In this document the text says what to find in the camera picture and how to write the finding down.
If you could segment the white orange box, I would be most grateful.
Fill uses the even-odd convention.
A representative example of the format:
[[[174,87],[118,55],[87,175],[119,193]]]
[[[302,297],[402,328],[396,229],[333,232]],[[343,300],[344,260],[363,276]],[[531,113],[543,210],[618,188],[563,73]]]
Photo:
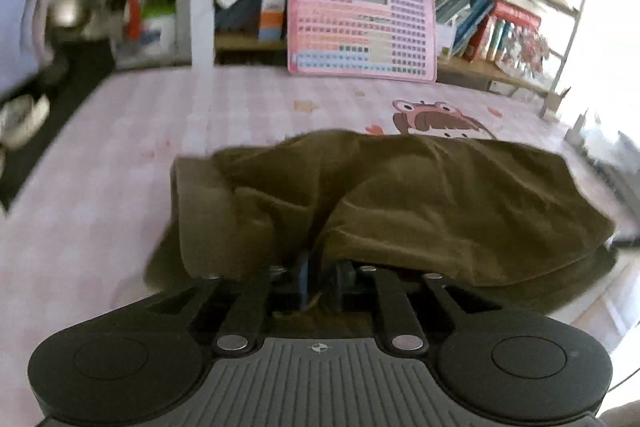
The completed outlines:
[[[284,25],[286,0],[262,0],[258,24],[258,40],[279,41]]]

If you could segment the pink checkered table mat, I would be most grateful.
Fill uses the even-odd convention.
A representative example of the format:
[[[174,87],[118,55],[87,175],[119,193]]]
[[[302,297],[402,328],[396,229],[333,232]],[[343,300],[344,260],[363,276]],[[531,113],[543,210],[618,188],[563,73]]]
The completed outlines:
[[[577,185],[623,234],[634,218],[535,106],[446,84],[293,77],[268,67],[212,75],[157,69],[114,75],[81,104],[1,216],[1,421],[40,410],[26,367],[49,335],[144,296],[170,216],[178,155],[265,145],[318,129],[394,131],[393,103],[446,102],[504,141],[566,158]]]

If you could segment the row of books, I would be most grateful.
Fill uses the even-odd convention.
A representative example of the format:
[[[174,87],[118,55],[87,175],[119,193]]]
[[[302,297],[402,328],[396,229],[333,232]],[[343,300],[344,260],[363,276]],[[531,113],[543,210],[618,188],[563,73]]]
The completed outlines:
[[[472,62],[491,39],[498,18],[536,35],[539,16],[501,0],[434,0],[436,58],[461,56]]]

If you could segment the pink learning tablet toy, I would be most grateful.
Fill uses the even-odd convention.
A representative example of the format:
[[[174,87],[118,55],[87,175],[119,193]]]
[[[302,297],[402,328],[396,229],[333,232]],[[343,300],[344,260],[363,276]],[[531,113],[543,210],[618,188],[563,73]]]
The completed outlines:
[[[434,0],[286,1],[292,74],[436,81]]]

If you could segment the olive brown garment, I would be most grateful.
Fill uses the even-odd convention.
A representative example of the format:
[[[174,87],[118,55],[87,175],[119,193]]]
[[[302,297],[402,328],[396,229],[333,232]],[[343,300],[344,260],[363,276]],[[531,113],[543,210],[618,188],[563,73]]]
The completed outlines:
[[[155,289],[352,260],[436,272],[549,313],[610,272],[614,225],[563,157],[496,140],[323,130],[179,156]]]

